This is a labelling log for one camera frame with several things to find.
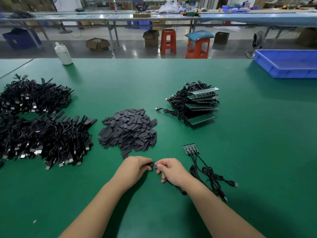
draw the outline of stool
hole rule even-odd
[[[167,36],[171,36],[170,41],[166,41]],[[165,55],[165,51],[167,49],[174,50],[174,54],[176,54],[176,32],[173,29],[163,29],[162,30],[162,38],[161,38],[161,54]]]
[[[207,51],[206,52],[201,50],[201,46],[203,45],[204,42],[207,43]],[[185,58],[208,58],[210,38],[203,38],[203,39],[200,39],[200,40],[194,42],[195,48],[193,50],[190,50],[191,43],[192,43],[192,40],[190,39],[188,47],[187,47],[187,53],[186,53]]]
[[[214,38],[214,35],[212,35],[208,31],[201,30],[197,32],[188,33],[185,36],[189,38],[189,44],[187,47],[187,53],[185,58],[208,58],[210,39]],[[192,42],[195,43],[195,48],[193,50],[190,50]],[[201,47],[205,42],[207,43],[206,52],[201,50]]]

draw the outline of floor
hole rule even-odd
[[[208,58],[247,58],[245,51],[252,49],[254,33],[267,29],[266,27],[229,27],[230,30],[224,28],[196,28],[196,31],[207,30],[213,34],[219,31],[230,33],[226,45],[215,44],[213,43],[213,39],[211,39]],[[185,34],[189,32],[189,27],[175,27],[177,54],[174,55],[167,51],[166,55],[161,55],[159,50],[160,45],[158,47],[145,48],[143,39],[145,30],[142,29],[118,28],[120,46],[116,47],[114,52],[112,51],[112,47],[110,47],[110,50],[101,53],[93,52],[86,48],[86,41],[94,37],[110,40],[106,27],[88,27],[85,30],[68,27],[67,29],[73,32],[70,34],[59,34],[58,29],[46,28],[45,30],[51,40],[50,42],[46,41],[44,34],[40,30],[37,30],[37,34],[42,41],[41,50],[32,48],[13,51],[5,39],[0,36],[0,58],[55,58],[57,55],[53,48],[55,46],[54,42],[66,45],[73,58],[185,58],[187,51],[187,38]],[[0,28],[1,34],[9,31],[10,29]],[[297,31],[292,31],[292,29],[284,30],[279,39],[274,39],[277,32],[278,30],[271,30],[268,33],[268,40],[264,43],[264,49],[304,49],[304,47],[295,44],[295,38],[298,35]]]

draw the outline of hand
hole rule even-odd
[[[142,156],[127,157],[119,166],[111,180],[115,182],[116,185],[122,187],[124,192],[126,192],[141,178],[146,170],[152,170],[149,165],[146,165],[152,162],[152,159]]]
[[[167,178],[173,185],[184,189],[184,185],[188,180],[194,178],[177,159],[162,159],[157,161],[156,164],[158,167],[156,173],[159,174],[162,172],[162,183]]]

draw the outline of blue cushion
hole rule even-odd
[[[205,30],[201,30],[201,31],[197,31],[197,32],[193,32],[193,33],[188,33],[185,35],[186,37],[190,38],[193,41],[197,41],[203,38],[214,38],[215,36]]]

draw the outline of white plastic bag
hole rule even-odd
[[[160,7],[158,13],[179,13],[182,6],[174,0],[174,2],[167,1],[163,6]]]

